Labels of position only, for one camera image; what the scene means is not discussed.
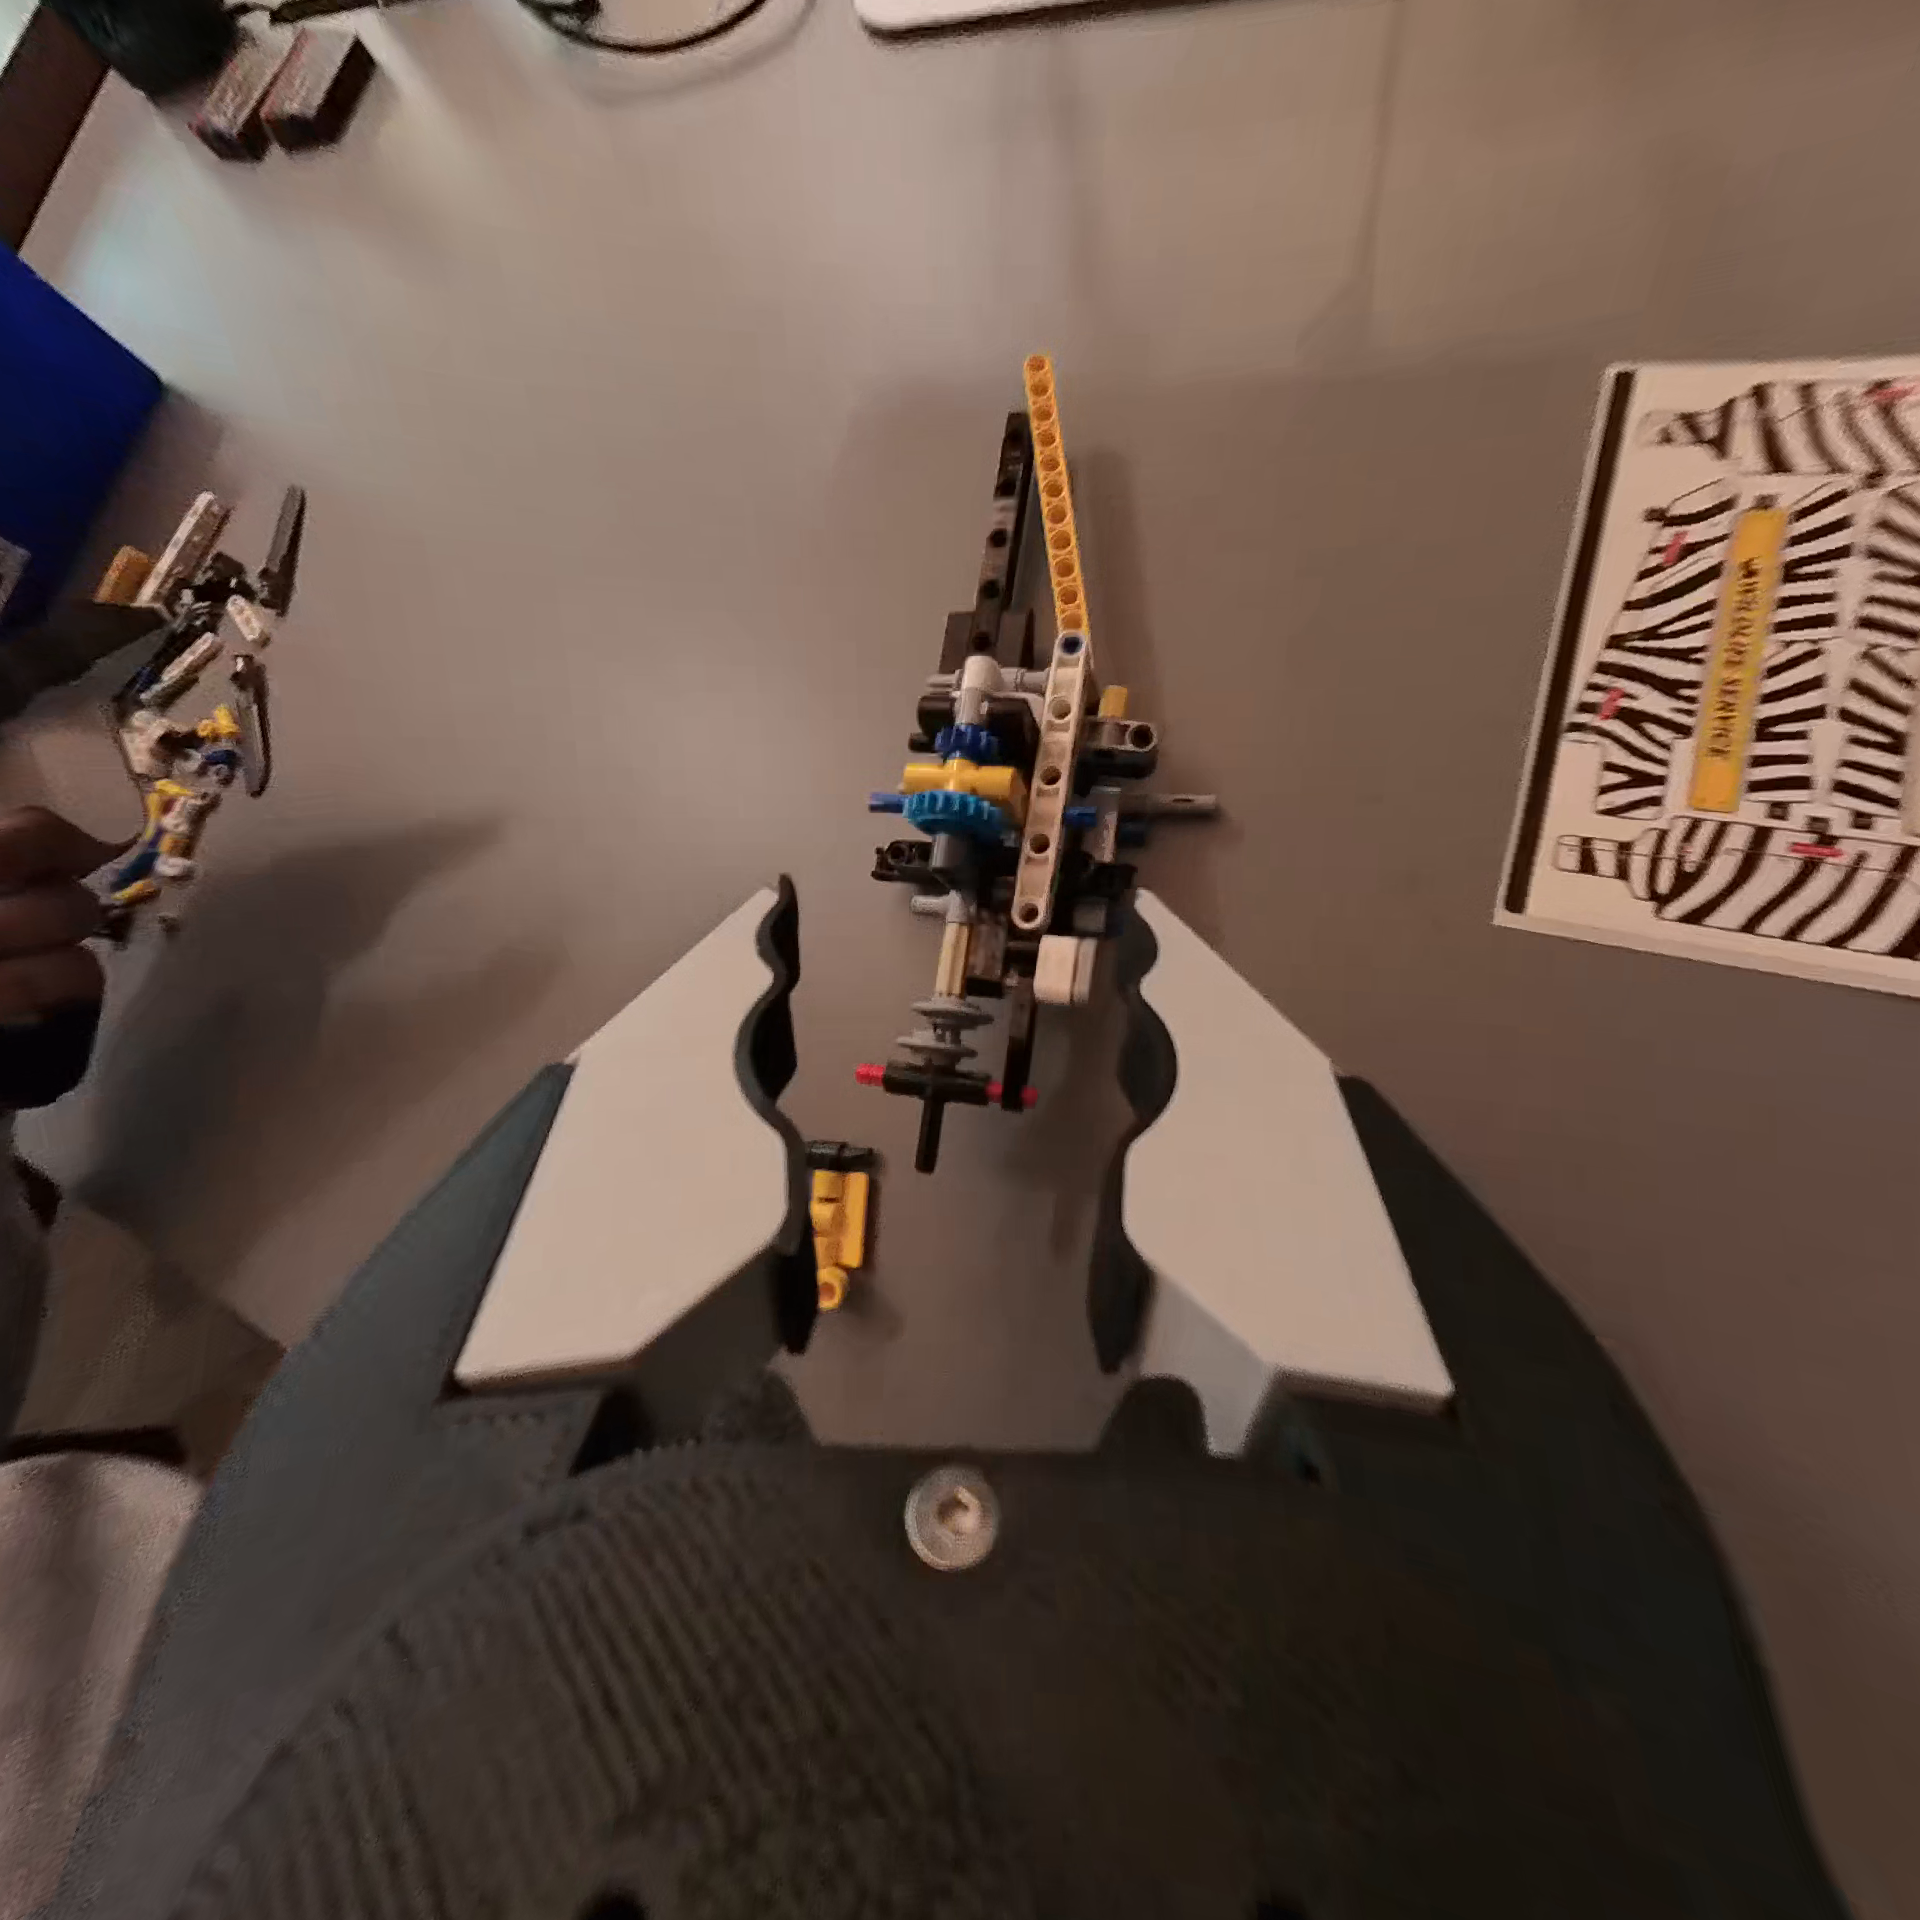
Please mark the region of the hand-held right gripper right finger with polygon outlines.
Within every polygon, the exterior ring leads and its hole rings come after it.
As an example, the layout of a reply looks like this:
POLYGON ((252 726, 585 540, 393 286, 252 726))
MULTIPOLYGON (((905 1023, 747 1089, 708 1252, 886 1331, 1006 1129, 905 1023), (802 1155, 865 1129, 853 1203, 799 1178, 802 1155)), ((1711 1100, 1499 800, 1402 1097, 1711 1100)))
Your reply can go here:
POLYGON ((1181 1387, 1211 1457, 1247 1457, 1297 1400, 1447 1415, 1457 1383, 1326 1051, 1150 892, 1115 985, 1100 1369, 1181 1387))

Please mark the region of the person's left hand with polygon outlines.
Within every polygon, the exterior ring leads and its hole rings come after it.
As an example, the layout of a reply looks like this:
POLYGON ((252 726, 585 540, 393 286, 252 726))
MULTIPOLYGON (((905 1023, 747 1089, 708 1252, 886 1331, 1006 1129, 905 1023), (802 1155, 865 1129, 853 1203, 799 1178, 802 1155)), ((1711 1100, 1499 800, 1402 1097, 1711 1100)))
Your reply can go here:
POLYGON ((106 1009, 94 940, 106 906, 89 878, 129 854, 49 808, 3 816, 3 1110, 29 1114, 85 1078, 106 1009))

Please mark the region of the blue box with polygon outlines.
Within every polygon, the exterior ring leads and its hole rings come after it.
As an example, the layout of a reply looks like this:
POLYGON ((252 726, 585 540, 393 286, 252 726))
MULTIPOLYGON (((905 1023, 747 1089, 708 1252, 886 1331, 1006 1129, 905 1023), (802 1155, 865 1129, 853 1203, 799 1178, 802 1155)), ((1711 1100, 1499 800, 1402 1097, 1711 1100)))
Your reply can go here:
POLYGON ((3 252, 3 630, 34 625, 162 398, 131 348, 3 252))

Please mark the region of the pile of loose lego pieces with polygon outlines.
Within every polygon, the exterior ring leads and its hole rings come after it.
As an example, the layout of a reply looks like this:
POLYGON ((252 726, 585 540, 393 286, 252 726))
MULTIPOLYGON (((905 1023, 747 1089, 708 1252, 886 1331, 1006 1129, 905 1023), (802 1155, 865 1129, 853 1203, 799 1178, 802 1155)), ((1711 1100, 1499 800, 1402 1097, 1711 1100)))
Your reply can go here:
POLYGON ((103 882, 103 936, 175 936, 209 826, 233 791, 271 782, 267 651, 297 596, 307 492, 289 488, 259 567, 220 548, 233 510, 197 494, 158 553, 122 547, 94 602, 158 618, 153 649, 111 695, 111 739, 142 806, 131 848, 103 882))

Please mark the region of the white flat device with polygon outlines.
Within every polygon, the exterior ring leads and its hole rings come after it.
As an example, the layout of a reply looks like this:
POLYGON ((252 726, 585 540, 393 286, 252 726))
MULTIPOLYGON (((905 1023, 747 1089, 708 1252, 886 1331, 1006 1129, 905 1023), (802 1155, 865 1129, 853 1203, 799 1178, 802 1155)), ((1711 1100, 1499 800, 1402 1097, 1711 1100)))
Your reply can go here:
POLYGON ((1202 9, 1204 2, 853 2, 854 20, 882 42, 1059 26, 1105 16, 1202 9))

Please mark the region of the small yellow lego piece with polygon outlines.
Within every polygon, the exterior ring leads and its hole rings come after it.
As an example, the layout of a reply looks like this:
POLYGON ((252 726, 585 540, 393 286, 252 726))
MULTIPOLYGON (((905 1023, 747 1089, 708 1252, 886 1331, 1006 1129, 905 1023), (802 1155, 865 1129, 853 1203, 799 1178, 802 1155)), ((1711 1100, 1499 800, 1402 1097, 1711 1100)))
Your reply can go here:
POLYGON ((807 1216, 819 1313, 838 1313, 870 1250, 879 1155, 847 1140, 807 1140, 807 1216))

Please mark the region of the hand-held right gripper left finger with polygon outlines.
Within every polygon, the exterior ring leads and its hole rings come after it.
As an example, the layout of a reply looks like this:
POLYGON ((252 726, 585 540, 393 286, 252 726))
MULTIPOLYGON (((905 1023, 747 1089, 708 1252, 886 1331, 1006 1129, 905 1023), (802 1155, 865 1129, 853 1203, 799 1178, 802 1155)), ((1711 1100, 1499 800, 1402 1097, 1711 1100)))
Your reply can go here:
POLYGON ((797 1071, 799 899, 781 875, 574 1050, 453 1379, 610 1377, 738 1323, 746 1363, 815 1318, 797 1071))

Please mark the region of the partly built lego vehicle frame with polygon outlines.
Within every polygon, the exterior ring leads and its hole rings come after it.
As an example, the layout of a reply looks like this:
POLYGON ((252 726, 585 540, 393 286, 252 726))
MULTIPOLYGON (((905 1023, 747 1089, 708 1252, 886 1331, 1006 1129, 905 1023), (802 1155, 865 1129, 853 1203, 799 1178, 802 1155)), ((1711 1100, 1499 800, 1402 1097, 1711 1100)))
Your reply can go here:
POLYGON ((972 604, 925 676, 901 777, 868 798, 870 875, 940 931, 930 990, 879 1064, 854 1071, 916 1110, 914 1171, 954 1111, 1028 1114, 1039 1016, 1090 1001, 1154 827, 1219 800, 1157 791, 1162 729, 1102 680, 1060 387, 1022 361, 999 438, 972 604))

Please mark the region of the zebra striped sticker sheet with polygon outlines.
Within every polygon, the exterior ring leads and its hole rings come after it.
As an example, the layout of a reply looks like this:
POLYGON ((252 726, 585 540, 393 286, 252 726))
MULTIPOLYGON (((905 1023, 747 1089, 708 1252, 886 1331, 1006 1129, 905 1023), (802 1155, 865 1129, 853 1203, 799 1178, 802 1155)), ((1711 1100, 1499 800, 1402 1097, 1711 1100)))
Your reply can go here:
POLYGON ((1915 352, 1606 369, 1494 924, 1917 996, 1915 352))

